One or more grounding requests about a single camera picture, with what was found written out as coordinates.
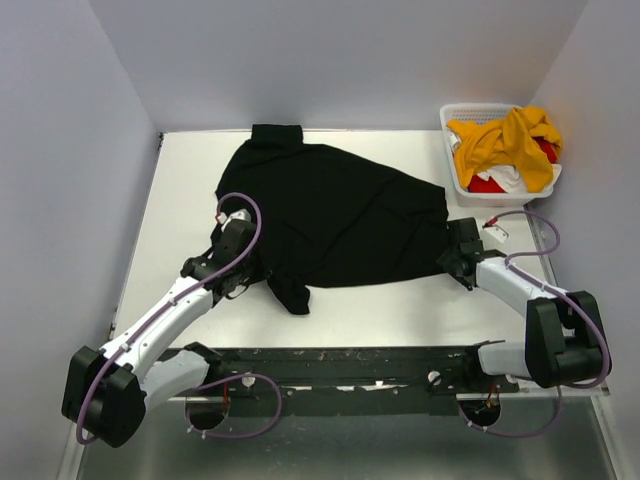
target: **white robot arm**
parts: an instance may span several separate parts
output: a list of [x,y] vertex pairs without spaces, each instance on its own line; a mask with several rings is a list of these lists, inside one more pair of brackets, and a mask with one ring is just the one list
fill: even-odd
[[[192,322],[247,284],[258,268],[249,252],[257,233],[259,228],[246,211],[232,214],[214,248],[188,259],[169,291],[138,322],[98,351],[80,349],[69,366],[63,415],[117,447],[133,435],[145,412],[206,379],[224,377],[219,357],[212,360],[211,351],[201,345],[188,346],[163,362],[158,359]],[[572,321],[556,295],[514,273],[499,252],[485,252],[474,219],[449,222],[449,233],[451,247],[439,260],[444,271],[470,290],[491,292],[527,319],[524,342],[466,347],[467,360],[475,362],[478,376],[508,374],[549,387],[598,374],[603,362],[598,342],[582,324]],[[593,297],[584,292],[567,295],[588,309],[602,330]],[[563,326],[575,329],[576,335],[565,338]],[[287,355],[282,358],[293,358]],[[358,365],[363,367],[366,370],[366,364]],[[341,376],[333,375],[341,385]],[[369,375],[371,384],[376,384],[377,375]],[[324,371],[318,378],[322,386],[327,383]]]

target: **yellow clothing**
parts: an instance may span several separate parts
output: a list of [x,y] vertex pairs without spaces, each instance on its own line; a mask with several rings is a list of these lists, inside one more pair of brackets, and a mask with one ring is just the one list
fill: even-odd
[[494,165],[514,165],[531,193],[541,192],[553,179],[551,163],[533,139],[543,137],[560,156],[562,137],[544,109],[514,107],[505,118],[484,125],[451,120],[447,126],[462,141],[455,153],[462,188],[469,186],[473,175]]

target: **white plastic basket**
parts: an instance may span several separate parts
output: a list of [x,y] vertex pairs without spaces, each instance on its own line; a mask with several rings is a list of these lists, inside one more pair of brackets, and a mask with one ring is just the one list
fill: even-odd
[[474,121],[478,125],[482,125],[490,120],[506,117],[507,113],[515,106],[503,103],[454,103],[440,109],[440,123],[449,159],[449,170],[458,204],[461,207],[521,207],[535,198],[545,198],[553,193],[553,187],[540,193],[471,193],[460,186],[456,164],[453,161],[453,151],[449,143],[447,123],[455,119],[463,122]]

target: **white table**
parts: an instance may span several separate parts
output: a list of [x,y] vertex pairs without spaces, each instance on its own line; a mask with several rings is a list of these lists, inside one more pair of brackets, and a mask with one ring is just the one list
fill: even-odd
[[[168,290],[184,261],[209,245],[215,188],[248,131],[166,135],[117,317],[116,334],[130,327]],[[451,219],[479,223],[502,211],[461,208],[452,190],[440,131],[306,131],[306,143],[326,143],[395,167],[447,189]],[[505,253],[532,250],[524,216],[501,221]],[[485,242],[485,248],[496,244]],[[543,278],[540,261],[519,265]],[[452,346],[522,340],[524,319],[492,295],[468,292],[447,275],[356,288],[311,288],[311,314],[286,312],[266,284],[223,301],[174,342],[212,348]]]

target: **black garment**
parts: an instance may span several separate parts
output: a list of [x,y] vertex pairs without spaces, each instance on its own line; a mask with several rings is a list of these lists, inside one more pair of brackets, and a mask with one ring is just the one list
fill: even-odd
[[[276,297],[309,313],[309,290],[371,285],[442,273],[444,189],[327,145],[306,145],[299,126],[254,125],[216,195],[242,192],[259,205],[259,257]],[[230,199],[225,212],[248,208]]]

